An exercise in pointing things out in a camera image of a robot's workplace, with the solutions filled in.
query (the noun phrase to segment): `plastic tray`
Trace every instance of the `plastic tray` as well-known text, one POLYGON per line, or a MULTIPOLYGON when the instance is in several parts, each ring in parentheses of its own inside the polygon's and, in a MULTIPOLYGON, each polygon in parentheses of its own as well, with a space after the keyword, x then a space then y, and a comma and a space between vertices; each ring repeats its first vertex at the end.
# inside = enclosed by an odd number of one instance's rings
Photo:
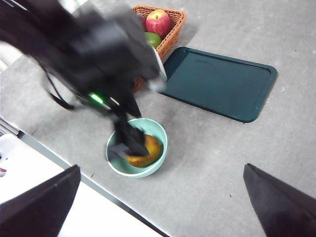
POLYGON ((162 94, 241 122, 257 119, 277 77, 272 66, 187 47, 174 50, 164 67, 162 94))

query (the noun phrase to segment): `apple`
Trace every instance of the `apple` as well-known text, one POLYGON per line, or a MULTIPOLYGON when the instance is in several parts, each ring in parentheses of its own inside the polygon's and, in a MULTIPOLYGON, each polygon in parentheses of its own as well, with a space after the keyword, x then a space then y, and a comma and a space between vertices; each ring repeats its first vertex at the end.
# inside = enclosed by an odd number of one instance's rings
POLYGON ((148 32, 157 33, 164 38, 171 30, 171 20, 164 10, 152 11, 146 19, 146 29, 148 32))
POLYGON ((139 17, 140 21, 142 22, 144 29, 146 29, 146 17, 143 15, 138 15, 138 17, 139 17))

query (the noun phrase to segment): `black cable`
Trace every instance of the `black cable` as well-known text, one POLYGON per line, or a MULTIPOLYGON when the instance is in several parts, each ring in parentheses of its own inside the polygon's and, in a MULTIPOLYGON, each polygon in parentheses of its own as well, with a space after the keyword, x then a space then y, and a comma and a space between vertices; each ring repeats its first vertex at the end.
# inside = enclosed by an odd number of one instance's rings
POLYGON ((51 77, 50 77, 48 71, 47 71, 41 64, 40 64, 39 66, 40 66, 40 67, 43 69, 43 71, 45 72, 47 80, 48 80, 49 83, 53 86, 53 88, 54 88, 56 94, 58 95, 58 97, 57 97, 57 96, 53 95, 52 93, 50 93, 50 92, 48 91, 48 93, 50 94, 50 96, 52 97, 52 99, 53 99, 56 103, 58 103, 60 106, 62 106, 63 108, 65 108, 65 109, 67 109, 67 110, 74 110, 75 107, 74 107, 73 105, 69 104, 69 103, 68 103, 66 100, 64 100, 64 98, 61 96, 61 94, 60 94, 59 91, 57 90, 57 88, 56 88, 56 86, 55 86, 53 80, 51 79, 51 77))

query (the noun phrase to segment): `brown basket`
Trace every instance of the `brown basket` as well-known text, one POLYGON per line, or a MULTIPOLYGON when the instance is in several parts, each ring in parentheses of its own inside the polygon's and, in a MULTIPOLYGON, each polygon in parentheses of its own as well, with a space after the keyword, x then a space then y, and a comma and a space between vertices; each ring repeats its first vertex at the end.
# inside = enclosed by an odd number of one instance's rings
POLYGON ((149 15, 149 13, 158 9, 164 10, 169 15, 172 22, 172 29, 156 49, 160 59, 162 59, 178 41, 180 29, 187 19, 186 14, 179 10, 145 5, 138 5, 132 9, 136 12, 136 14, 146 17, 149 15))

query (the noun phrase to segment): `gray countertop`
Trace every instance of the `gray countertop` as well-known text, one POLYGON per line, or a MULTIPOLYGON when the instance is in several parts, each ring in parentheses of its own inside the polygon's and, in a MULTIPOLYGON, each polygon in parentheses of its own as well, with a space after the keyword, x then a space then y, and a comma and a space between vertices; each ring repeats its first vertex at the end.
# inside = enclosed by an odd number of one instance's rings
MULTIPOLYGON (((104 14, 115 6, 92 2, 104 14)), ((169 150, 156 173, 132 179, 104 159, 110 120, 59 107, 41 86, 43 72, 26 56, 1 74, 1 116, 87 176, 94 174, 94 181, 171 236, 265 236, 243 182, 246 163, 316 198, 316 1, 126 2, 185 11, 177 46, 274 66, 278 78, 260 117, 243 124, 139 92, 143 117, 162 124, 169 150)))

